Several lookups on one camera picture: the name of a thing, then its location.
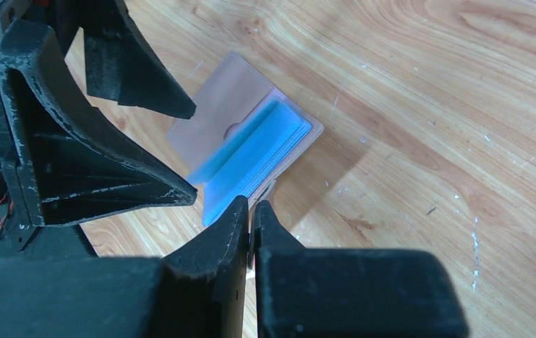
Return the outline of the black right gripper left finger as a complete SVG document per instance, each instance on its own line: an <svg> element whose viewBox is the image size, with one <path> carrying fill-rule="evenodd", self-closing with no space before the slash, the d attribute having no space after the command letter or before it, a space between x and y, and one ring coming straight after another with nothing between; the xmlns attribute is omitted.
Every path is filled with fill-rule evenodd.
<svg viewBox="0 0 536 338"><path fill-rule="evenodd" d="M162 258L148 337L241 337L249 247L247 198Z"/></svg>

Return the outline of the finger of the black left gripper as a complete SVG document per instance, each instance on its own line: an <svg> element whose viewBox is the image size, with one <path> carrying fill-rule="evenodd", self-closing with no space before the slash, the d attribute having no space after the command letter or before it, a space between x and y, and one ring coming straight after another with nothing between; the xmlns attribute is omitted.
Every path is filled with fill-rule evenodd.
<svg viewBox="0 0 536 338"><path fill-rule="evenodd" d="M88 102L51 27L10 25L0 40L0 94L11 138L2 172L21 225L73 226L195 202L190 183Z"/></svg>
<svg viewBox="0 0 536 338"><path fill-rule="evenodd" d="M130 17L124 1L81 1L87 93L174 118L196 105L168 72Z"/></svg>

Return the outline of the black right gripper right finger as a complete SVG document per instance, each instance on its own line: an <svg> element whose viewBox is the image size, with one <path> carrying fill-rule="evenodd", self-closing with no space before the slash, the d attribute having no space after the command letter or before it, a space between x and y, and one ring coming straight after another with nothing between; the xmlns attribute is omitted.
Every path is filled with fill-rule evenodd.
<svg viewBox="0 0 536 338"><path fill-rule="evenodd" d="M451 279L415 249L307 248L267 201L251 222L260 337L467 337Z"/></svg>

